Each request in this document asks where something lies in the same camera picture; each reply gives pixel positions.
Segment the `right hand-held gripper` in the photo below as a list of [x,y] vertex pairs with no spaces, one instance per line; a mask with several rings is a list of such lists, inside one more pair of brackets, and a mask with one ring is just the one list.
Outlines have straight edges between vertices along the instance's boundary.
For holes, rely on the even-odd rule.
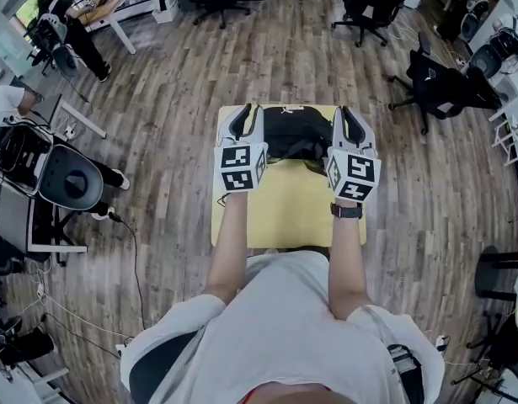
[[[346,123],[347,136],[352,144],[361,150],[375,148],[375,135],[371,127],[359,113],[349,107],[346,108]],[[334,149],[328,152],[325,170],[334,197],[358,204],[365,203],[379,184],[382,163],[373,157],[339,150],[348,148],[341,107],[334,112],[332,147]]]

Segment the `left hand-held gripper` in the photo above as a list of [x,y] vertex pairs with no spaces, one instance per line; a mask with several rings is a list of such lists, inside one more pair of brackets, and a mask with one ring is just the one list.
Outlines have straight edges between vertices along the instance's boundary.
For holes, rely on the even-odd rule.
[[[235,108],[221,123],[218,140],[239,141],[252,105]],[[257,105],[251,124],[251,141],[264,140],[264,108]],[[237,143],[214,148],[214,189],[218,193],[238,193],[256,190],[267,167],[268,144]]]

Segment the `black Puma bag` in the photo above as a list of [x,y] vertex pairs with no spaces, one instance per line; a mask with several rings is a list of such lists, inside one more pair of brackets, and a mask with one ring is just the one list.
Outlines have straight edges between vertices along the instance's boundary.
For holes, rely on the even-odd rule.
[[275,106],[264,109],[264,141],[268,164],[291,159],[325,176],[328,149],[332,146],[332,123],[311,106]]

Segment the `person's right forearm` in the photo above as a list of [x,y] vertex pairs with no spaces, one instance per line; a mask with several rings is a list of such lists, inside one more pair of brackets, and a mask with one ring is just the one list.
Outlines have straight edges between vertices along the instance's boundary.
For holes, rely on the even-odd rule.
[[371,303],[360,246],[358,218],[335,216],[328,269],[328,307],[345,321],[361,306]]

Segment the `person's left forearm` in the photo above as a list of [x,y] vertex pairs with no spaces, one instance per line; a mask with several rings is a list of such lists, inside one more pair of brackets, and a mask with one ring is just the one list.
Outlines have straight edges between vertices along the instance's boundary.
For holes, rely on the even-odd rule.
[[244,287],[247,268],[248,193],[231,193],[216,240],[204,294],[229,304]]

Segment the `black wristwatch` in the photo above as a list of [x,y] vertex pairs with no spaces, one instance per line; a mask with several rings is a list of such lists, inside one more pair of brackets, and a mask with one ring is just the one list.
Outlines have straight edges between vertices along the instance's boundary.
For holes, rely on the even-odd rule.
[[363,216],[363,209],[361,205],[356,206],[341,206],[335,203],[330,204],[330,212],[334,217],[340,219],[357,219],[360,220]]

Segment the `yellow table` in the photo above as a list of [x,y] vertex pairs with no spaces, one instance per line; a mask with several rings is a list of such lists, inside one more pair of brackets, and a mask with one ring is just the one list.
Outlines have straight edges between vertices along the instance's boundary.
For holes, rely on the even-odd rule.
[[330,247],[333,201],[328,179],[303,162],[268,165],[248,195],[248,248]]

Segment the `black round stool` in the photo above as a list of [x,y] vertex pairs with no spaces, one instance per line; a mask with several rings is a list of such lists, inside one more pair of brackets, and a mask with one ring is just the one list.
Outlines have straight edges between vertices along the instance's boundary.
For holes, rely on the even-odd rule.
[[479,255],[474,276],[474,291],[479,299],[516,301],[514,291],[495,289],[502,270],[518,270],[518,252],[499,252],[496,246],[487,246]]

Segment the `person's white t-shirt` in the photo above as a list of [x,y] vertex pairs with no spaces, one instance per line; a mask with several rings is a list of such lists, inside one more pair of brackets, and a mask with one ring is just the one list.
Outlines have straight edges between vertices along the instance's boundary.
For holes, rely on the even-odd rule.
[[421,363],[425,404],[434,404],[444,361],[410,316],[371,305],[337,320],[322,254],[259,255],[228,305],[197,295],[133,339],[120,378],[134,404],[238,404],[273,382],[322,385],[355,404],[409,404],[391,344]]

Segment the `white equipment stand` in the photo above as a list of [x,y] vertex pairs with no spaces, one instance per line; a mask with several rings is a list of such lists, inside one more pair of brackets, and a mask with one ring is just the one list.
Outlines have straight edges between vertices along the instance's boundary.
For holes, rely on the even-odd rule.
[[26,251],[29,253],[86,253],[88,247],[77,245],[65,233],[71,218],[81,215],[70,210],[60,217],[61,209],[49,202],[29,199],[26,231]]

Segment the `black harness pouch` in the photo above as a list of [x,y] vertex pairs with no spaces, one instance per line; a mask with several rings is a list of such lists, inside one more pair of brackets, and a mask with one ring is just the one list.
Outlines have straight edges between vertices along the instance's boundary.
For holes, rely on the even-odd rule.
[[391,344],[387,350],[399,374],[409,404],[425,404],[421,363],[411,350],[401,344]]

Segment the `black equipment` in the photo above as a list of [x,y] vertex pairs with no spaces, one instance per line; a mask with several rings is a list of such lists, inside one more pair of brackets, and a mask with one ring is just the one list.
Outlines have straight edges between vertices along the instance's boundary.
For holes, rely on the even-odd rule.
[[21,316],[12,316],[6,322],[0,319],[0,366],[13,367],[20,362],[34,360],[56,350],[50,334],[39,327],[19,335],[23,325]]

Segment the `white frame chair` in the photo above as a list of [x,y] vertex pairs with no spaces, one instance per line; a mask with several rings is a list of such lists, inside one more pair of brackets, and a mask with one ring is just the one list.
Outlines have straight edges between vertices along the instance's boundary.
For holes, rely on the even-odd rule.
[[518,162],[518,98],[502,106],[489,122],[499,123],[494,127],[492,147],[501,147],[506,154],[505,166]]

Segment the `white desk frame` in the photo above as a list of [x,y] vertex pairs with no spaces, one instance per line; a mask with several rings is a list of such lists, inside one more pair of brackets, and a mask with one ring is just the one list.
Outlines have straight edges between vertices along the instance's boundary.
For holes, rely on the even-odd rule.
[[63,110],[67,115],[71,116],[73,119],[75,119],[77,122],[84,125],[86,128],[100,136],[102,139],[105,139],[107,137],[107,133],[101,129],[99,126],[97,126],[92,120],[87,118],[84,114],[79,112],[77,109],[75,109],[73,106],[71,106],[63,97],[61,94],[56,94],[56,113],[58,113],[60,110]]

